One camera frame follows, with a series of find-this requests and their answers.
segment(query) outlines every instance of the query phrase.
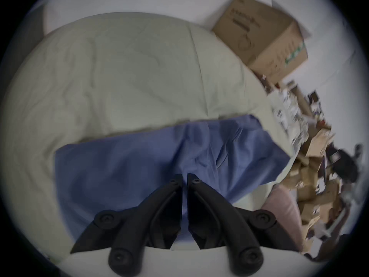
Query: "bed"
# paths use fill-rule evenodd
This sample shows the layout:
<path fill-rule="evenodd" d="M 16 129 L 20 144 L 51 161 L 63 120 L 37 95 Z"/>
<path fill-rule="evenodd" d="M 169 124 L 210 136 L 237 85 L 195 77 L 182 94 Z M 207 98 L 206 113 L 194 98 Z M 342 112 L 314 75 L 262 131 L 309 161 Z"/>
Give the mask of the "bed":
<path fill-rule="evenodd" d="M 145 13 L 86 17 L 50 33 L 26 58 L 2 103 L 2 197 L 16 227 L 59 262 L 73 240 L 55 194 L 55 150 L 86 139 L 182 122 L 257 117 L 291 160 L 275 182 L 234 205 L 255 210 L 293 163 L 254 74 L 214 34 Z"/>

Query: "black bag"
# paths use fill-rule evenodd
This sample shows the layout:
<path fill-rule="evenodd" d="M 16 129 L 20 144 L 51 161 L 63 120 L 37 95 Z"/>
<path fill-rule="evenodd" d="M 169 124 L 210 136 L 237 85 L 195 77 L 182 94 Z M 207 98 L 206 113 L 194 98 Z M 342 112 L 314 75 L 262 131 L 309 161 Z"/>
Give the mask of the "black bag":
<path fill-rule="evenodd" d="M 337 150 L 333 144 L 329 145 L 325 152 L 333 171 L 344 183 L 356 182 L 359 173 L 355 161 L 349 154 L 342 149 Z"/>

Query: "blue bedsheet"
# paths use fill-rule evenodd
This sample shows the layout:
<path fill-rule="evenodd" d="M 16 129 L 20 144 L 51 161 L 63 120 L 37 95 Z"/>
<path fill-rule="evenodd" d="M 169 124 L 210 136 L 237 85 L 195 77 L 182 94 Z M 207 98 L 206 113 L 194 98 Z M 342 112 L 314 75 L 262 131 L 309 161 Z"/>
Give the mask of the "blue bedsheet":
<path fill-rule="evenodd" d="M 63 218 L 77 239 L 99 211 L 137 206 L 174 174 L 194 173 L 233 203 L 274 181 L 289 159 L 245 115 L 69 144 L 56 151 L 55 177 Z M 184 198 L 184 220 L 186 212 Z"/>

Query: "screw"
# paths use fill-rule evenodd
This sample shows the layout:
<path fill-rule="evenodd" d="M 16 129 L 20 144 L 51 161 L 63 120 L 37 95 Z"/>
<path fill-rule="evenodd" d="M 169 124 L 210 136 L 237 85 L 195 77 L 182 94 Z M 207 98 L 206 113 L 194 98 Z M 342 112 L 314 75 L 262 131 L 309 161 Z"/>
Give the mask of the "screw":
<path fill-rule="evenodd" d="M 113 253 L 113 260 L 116 265 L 130 267 L 133 265 L 133 257 L 125 249 L 118 249 Z"/>
<path fill-rule="evenodd" d="M 243 252 L 240 253 L 239 259 L 241 264 L 244 266 L 256 266 L 263 263 L 263 257 L 260 253 L 260 250 L 257 248 L 245 249 Z"/>
<path fill-rule="evenodd" d="M 267 214 L 259 214 L 257 215 L 256 219 L 262 221 L 265 224 L 270 222 L 270 217 Z"/>
<path fill-rule="evenodd" d="M 114 219 L 114 216 L 112 215 L 102 215 L 100 220 L 103 222 L 103 223 L 110 223 L 112 222 Z"/>

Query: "bedding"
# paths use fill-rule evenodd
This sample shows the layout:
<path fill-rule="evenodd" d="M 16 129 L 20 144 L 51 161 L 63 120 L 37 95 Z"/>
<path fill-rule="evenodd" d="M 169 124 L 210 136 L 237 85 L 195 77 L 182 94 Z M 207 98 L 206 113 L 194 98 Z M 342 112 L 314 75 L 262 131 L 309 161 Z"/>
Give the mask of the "bedding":
<path fill-rule="evenodd" d="M 245 114 L 255 116 L 293 156 L 261 84 L 215 35 L 154 14 L 83 18 L 47 35 L 8 88 L 0 128 L 3 200 L 30 242 L 61 261 L 74 241 L 57 201 L 58 148 L 85 138 Z M 273 183 L 235 205 L 260 208 Z"/>
<path fill-rule="evenodd" d="M 245 115 L 66 145 L 55 155 L 55 180 L 63 218 L 77 240 L 100 211 L 138 206 L 176 174 L 184 175 L 186 186 L 187 173 L 194 173 L 234 203 L 274 181 L 289 159 L 259 121 Z"/>

